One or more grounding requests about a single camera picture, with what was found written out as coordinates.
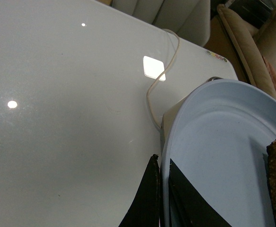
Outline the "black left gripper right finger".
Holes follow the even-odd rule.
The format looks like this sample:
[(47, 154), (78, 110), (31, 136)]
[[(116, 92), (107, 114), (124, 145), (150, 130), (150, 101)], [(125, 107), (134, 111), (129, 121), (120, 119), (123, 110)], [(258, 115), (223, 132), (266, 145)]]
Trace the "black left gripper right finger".
[(185, 177), (176, 163), (169, 165), (170, 224), (173, 227), (229, 227)]

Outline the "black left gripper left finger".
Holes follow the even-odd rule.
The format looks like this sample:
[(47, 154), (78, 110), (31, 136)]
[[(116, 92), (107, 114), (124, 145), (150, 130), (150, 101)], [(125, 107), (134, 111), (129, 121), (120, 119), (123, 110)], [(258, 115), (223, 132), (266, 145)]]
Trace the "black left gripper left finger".
[(158, 155), (150, 157), (134, 200), (121, 227), (158, 227), (160, 219), (160, 168)]

